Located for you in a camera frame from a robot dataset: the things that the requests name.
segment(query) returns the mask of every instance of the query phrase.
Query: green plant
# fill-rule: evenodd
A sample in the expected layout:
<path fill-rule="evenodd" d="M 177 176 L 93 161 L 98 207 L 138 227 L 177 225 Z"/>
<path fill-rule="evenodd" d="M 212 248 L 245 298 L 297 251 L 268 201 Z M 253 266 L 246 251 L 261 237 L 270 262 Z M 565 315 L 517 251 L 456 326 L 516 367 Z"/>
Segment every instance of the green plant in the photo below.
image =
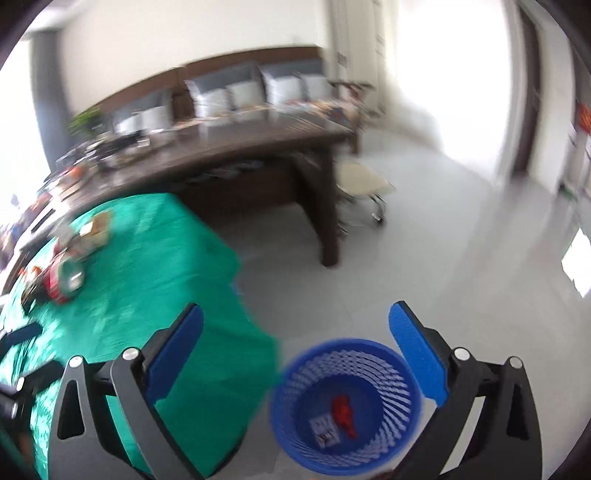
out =
<path fill-rule="evenodd" d="M 87 138 L 96 138 L 100 132 L 98 128 L 103 123 L 103 116 L 100 109 L 96 106 L 85 110 L 82 113 L 76 115 L 68 127 L 68 131 L 72 134 L 81 133 Z"/>

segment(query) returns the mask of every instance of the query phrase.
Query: clutter on desk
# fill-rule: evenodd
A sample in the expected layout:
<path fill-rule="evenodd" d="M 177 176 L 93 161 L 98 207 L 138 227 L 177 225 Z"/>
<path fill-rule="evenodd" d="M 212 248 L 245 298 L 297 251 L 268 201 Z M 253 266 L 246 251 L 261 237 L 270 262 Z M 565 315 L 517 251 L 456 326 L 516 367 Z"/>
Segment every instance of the clutter on desk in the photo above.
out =
<path fill-rule="evenodd" d="M 109 242 L 111 212 L 100 212 L 76 233 L 68 219 L 52 230 L 53 257 L 45 269 L 33 265 L 25 272 L 21 306 L 29 314 L 34 302 L 64 304 L 74 298 L 85 281 L 84 259 Z"/>
<path fill-rule="evenodd" d="M 33 267 L 27 274 L 27 283 L 21 296 L 21 306 L 29 314 L 34 302 L 46 303 L 50 300 L 64 304 L 74 298 L 85 280 L 84 265 L 67 251 L 53 257 L 47 268 Z"/>

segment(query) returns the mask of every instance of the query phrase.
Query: sofa cushion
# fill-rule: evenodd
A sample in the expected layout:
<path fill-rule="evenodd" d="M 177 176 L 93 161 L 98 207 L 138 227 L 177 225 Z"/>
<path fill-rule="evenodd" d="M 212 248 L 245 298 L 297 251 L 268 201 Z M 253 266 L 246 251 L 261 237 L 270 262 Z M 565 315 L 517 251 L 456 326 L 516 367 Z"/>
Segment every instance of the sofa cushion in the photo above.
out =
<path fill-rule="evenodd" d="M 185 84 L 199 118 L 265 103 L 261 78 L 256 64 L 252 62 L 201 75 L 186 80 Z"/>
<path fill-rule="evenodd" d="M 307 100 L 328 100 L 334 98 L 335 89 L 324 75 L 302 75 L 301 79 L 304 83 Z"/>
<path fill-rule="evenodd" d="M 323 75 L 324 67 L 322 59 L 294 60 L 283 63 L 263 65 L 261 73 L 265 82 L 268 79 L 277 79 L 291 75 Z"/>
<path fill-rule="evenodd" d="M 192 78 L 189 82 L 193 82 L 195 88 L 199 93 L 207 93 L 211 90 L 226 88 L 229 85 L 240 82 L 248 82 L 250 80 L 257 80 L 258 74 L 256 70 L 256 63 L 241 63 L 228 67 L 227 69 L 218 70 L 213 73 L 201 75 Z"/>
<path fill-rule="evenodd" d="M 173 117 L 173 96 L 170 89 L 158 90 L 119 108 L 111 114 L 112 124 L 113 126 L 119 125 L 132 115 L 157 106 L 165 107 L 169 117 Z"/>
<path fill-rule="evenodd" d="M 232 110 L 230 97 L 225 88 L 210 90 L 206 93 L 191 93 L 195 114 L 199 118 L 211 118 Z"/>
<path fill-rule="evenodd" d="M 265 79 L 267 84 L 267 101 L 271 105 L 304 100 L 304 90 L 301 78 L 289 77 Z"/>
<path fill-rule="evenodd" d="M 173 126 L 173 121 L 166 107 L 155 106 L 148 110 L 126 118 L 115 125 L 115 132 L 121 135 L 129 135 L 138 130 L 153 132 L 156 130 L 166 130 Z"/>
<path fill-rule="evenodd" d="M 234 83 L 228 86 L 228 91 L 232 97 L 234 110 L 241 110 L 265 103 L 261 83 L 257 80 Z"/>

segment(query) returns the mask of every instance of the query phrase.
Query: metal screw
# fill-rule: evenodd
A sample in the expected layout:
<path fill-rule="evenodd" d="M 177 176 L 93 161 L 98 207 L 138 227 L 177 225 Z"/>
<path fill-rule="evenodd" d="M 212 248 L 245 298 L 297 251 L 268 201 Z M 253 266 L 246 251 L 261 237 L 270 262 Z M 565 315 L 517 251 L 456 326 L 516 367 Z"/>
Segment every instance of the metal screw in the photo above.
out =
<path fill-rule="evenodd" d="M 70 362 L 68 363 L 72 368 L 76 368 L 82 365 L 82 357 L 80 355 L 73 356 L 70 358 Z"/>
<path fill-rule="evenodd" d="M 136 347 L 131 347 L 125 350 L 121 356 L 123 357 L 123 360 L 134 360 L 138 355 L 139 350 Z"/>
<path fill-rule="evenodd" d="M 523 367 L 523 362 L 521 361 L 521 358 L 516 357 L 516 356 L 512 356 L 509 359 L 509 363 L 511 364 L 511 366 L 513 368 L 516 368 L 516 369 L 520 369 L 521 367 Z"/>
<path fill-rule="evenodd" d="M 470 359 L 470 352 L 465 348 L 456 348 L 453 351 L 453 354 L 458 360 L 461 360 L 462 362 Z"/>

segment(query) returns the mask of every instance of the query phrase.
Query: curtain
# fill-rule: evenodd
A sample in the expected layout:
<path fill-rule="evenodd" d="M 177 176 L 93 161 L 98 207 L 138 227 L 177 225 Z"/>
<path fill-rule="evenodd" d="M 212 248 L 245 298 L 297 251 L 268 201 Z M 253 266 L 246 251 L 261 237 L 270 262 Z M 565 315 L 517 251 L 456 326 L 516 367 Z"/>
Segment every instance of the curtain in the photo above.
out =
<path fill-rule="evenodd" d="M 74 146 L 72 118 L 64 95 L 59 61 L 59 32 L 35 33 L 31 47 L 31 87 L 43 150 L 52 172 L 56 160 Z"/>

